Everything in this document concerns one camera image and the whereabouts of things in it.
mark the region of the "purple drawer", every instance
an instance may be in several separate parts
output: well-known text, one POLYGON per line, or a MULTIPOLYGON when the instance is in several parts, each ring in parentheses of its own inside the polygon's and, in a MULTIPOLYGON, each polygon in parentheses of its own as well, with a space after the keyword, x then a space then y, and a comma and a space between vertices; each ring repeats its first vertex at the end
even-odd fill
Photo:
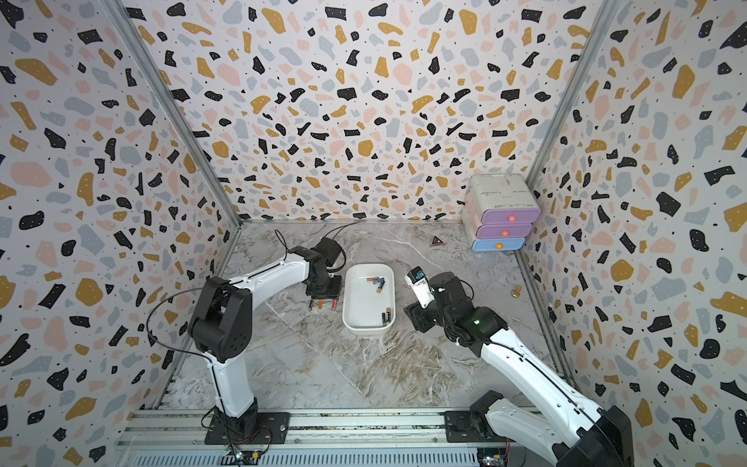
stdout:
MULTIPOLYGON (((467 203, 473 204, 472 193, 467 193, 467 203)), ((480 216, 480 222, 483 225, 496 224, 508 226, 512 224, 531 224, 539 217, 539 207, 537 208, 496 208, 488 209, 485 212, 477 213, 480 216)))
POLYGON ((511 224, 510 226, 499 226, 495 224, 485 224, 477 227, 478 239, 495 239, 495 238, 522 238, 529 235, 532 230, 532 224, 511 224))

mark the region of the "black mounting plate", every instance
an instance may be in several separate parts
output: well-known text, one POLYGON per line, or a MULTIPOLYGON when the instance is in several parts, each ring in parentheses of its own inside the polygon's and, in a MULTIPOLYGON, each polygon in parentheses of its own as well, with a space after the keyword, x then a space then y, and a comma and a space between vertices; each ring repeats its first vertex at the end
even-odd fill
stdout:
MULTIPOLYGON (((235 433, 231 436, 231 441, 237 446, 251 446, 251 445, 284 445, 285 437, 288 435, 288 422, 291 420, 291 414, 288 412, 259 412, 257 414, 257 428, 259 433, 254 439, 249 441, 243 441, 236 439, 235 433)), ((226 438, 226 427, 223 422, 213 415, 210 420, 210 427, 208 432, 205 434, 206 445, 228 445, 228 439, 226 438)))
POLYGON ((469 410, 444 412, 447 442, 506 442, 503 436, 478 436, 472 427, 469 410))

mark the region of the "white plastic tray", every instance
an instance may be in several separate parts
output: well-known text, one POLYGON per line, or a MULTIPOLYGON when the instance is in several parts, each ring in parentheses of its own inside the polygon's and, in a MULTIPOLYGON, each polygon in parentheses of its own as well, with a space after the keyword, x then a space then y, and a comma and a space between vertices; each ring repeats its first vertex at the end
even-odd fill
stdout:
POLYGON ((345 274, 345 292, 342 303, 342 322, 358 335, 386 333, 394 323, 397 308, 394 306, 394 271, 387 265, 355 265, 345 274), (376 292, 376 285, 368 277, 383 277, 384 288, 376 292), (381 314, 391 308, 391 321, 382 326, 381 314))

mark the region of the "blue drawer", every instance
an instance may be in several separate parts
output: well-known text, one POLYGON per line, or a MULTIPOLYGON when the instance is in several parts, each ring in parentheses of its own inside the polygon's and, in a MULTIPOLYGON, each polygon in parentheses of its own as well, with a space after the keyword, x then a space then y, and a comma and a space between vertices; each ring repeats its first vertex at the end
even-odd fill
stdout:
POLYGON ((518 250, 524 245, 523 238, 501 238, 499 240, 475 240, 472 251, 507 251, 518 250))

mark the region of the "metal corner post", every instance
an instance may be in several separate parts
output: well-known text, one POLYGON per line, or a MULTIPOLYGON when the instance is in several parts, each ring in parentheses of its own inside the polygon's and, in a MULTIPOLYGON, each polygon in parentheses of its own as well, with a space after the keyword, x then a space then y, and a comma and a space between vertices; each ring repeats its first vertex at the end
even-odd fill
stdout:
POLYGON ((190 130, 187 120, 176 106, 174 99, 172 99, 171 91, 161 79, 161 74, 158 72, 153 57, 140 40, 137 30, 127 15, 125 6, 121 0, 99 0, 99 4, 103 7, 109 21, 111 21, 114 29, 125 43, 127 52, 143 73, 143 77, 150 86, 155 98, 161 103, 166 116, 172 125, 174 125, 176 134, 184 141, 188 152, 193 156, 195 164, 205 177, 205 183, 215 193, 218 204, 223 208, 223 213, 238 230, 238 227, 241 225, 241 219, 234 211, 226 190, 223 189, 223 186, 218 181, 213 167, 205 157, 199 143, 197 143, 197 139, 195 139, 194 134, 190 130))
POLYGON ((560 341, 555 333, 555 328, 553 328, 553 324, 550 322, 550 318, 545 312, 545 306, 543 305, 544 300, 537 288, 537 284, 532 275, 532 270, 527 264, 524 254, 525 253, 521 251, 521 249, 514 252, 516 262, 521 271, 521 276, 524 279, 524 284, 527 286, 529 300, 532 302, 532 308, 534 308, 534 312, 537 315, 537 321, 539 321, 539 329, 542 330, 542 336, 545 337, 545 342, 548 344, 550 357, 555 364, 555 371, 564 377, 565 380, 568 381, 568 384, 578 387, 578 384, 576 384, 573 378, 573 371, 571 371, 568 361, 563 356, 563 351, 560 348, 560 341))
POLYGON ((583 48, 583 52, 581 52, 581 58, 573 72, 571 81, 568 83, 568 87, 565 89, 562 99, 558 104, 557 112, 550 123, 548 133, 545 136, 545 139, 542 140, 542 144, 537 151, 537 157, 534 159, 532 167, 529 169, 529 174, 527 174, 527 186, 531 189, 534 189, 542 168, 550 159, 553 146, 555 146, 555 142, 560 136, 560 131, 562 130, 563 125, 565 125, 565 119, 567 119, 568 114, 571 113, 574 101, 581 91, 581 86, 586 79, 586 75, 589 73, 589 69, 594 63, 597 52, 599 52, 599 48, 604 42, 604 38, 607 36, 607 32, 610 29, 613 17, 615 16, 615 13, 617 13, 618 7, 622 2, 622 0, 602 1, 603 3, 599 8, 599 14, 592 25, 589 40, 586 41, 586 45, 583 48))

